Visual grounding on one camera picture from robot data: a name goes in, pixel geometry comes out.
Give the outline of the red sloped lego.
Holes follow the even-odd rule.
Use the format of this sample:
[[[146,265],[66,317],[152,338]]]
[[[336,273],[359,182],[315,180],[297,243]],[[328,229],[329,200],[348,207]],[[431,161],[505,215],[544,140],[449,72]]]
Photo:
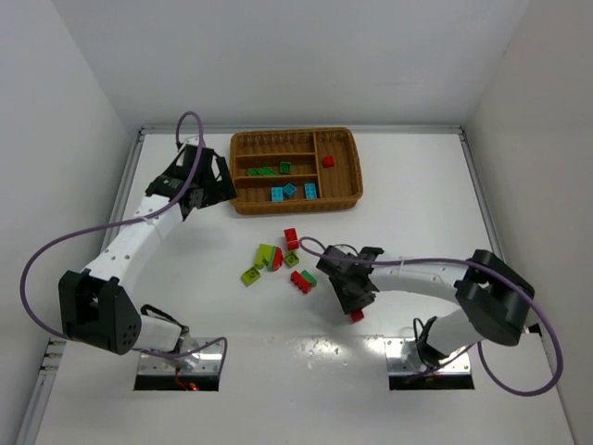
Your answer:
[[[362,321],[364,319],[363,310],[352,311],[349,314],[349,318],[350,318],[350,321],[352,324],[356,324],[356,323]]]

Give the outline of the green two-stud lego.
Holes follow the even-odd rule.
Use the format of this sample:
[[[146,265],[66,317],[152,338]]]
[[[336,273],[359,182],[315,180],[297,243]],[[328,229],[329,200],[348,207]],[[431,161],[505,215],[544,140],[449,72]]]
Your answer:
[[[261,167],[261,168],[252,168],[247,171],[247,175],[250,177],[256,176],[276,176],[278,172],[269,168],[269,167]]]

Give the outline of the teal lego brick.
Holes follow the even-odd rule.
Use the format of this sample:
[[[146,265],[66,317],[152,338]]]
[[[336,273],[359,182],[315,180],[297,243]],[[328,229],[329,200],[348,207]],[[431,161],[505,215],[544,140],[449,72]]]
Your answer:
[[[284,200],[284,190],[281,187],[271,188],[271,201],[282,202]]]

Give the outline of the small lime square lego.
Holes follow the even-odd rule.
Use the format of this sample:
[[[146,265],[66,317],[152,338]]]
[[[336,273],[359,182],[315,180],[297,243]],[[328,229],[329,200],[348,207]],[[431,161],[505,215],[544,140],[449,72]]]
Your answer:
[[[299,262],[300,259],[294,251],[288,252],[284,255],[284,263],[288,268],[295,267],[297,264],[299,264]]]

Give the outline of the dark green square lego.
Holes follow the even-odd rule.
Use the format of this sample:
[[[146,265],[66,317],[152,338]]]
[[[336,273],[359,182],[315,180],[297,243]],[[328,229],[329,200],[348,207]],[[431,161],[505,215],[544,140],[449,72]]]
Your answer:
[[[292,164],[288,161],[282,161],[279,166],[280,174],[290,174],[292,169]]]

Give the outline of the small teal lego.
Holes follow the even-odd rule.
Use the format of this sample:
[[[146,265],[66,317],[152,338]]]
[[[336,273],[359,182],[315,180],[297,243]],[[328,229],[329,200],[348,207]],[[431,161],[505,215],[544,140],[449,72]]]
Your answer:
[[[297,193],[297,188],[293,184],[286,184],[283,187],[283,193],[286,197],[292,198]]]

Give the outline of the red two-stud lego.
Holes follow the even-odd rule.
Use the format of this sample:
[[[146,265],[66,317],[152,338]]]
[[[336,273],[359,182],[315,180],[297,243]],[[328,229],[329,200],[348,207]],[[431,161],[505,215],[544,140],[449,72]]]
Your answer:
[[[296,250],[299,248],[299,239],[295,228],[285,229],[284,239],[288,250]]]

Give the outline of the long teal lego stack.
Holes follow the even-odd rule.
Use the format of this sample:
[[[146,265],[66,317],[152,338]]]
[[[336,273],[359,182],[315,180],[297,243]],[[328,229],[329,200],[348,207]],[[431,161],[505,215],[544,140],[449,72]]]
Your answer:
[[[304,184],[305,199],[313,200],[318,198],[317,187],[315,183]]]

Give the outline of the small red square lego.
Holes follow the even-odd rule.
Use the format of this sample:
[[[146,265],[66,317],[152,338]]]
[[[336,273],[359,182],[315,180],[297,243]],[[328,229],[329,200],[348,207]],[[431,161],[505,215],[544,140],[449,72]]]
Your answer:
[[[333,156],[325,156],[322,159],[322,165],[324,168],[333,168],[334,166],[334,157]]]

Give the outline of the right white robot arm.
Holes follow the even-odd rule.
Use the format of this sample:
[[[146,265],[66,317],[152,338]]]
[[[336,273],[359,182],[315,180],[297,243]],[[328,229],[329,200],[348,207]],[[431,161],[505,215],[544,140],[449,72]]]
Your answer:
[[[359,254],[330,246],[316,268],[324,273],[345,314],[374,303],[379,292],[401,291],[442,299],[457,305],[445,316],[432,316],[415,335],[418,361],[436,368],[451,353],[488,340],[516,346],[535,290],[494,253],[477,249],[462,263],[417,262],[397,259],[382,248],[364,247]]]

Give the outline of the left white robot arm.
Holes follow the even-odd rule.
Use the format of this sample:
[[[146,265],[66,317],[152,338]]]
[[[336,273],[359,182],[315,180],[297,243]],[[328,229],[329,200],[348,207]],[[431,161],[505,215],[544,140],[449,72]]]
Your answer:
[[[58,282],[66,338],[123,355],[130,350],[156,354],[179,351],[186,326],[164,314],[147,315],[132,303],[135,282],[168,234],[192,210],[236,197],[224,157],[190,145],[145,190],[134,222],[81,271]]]

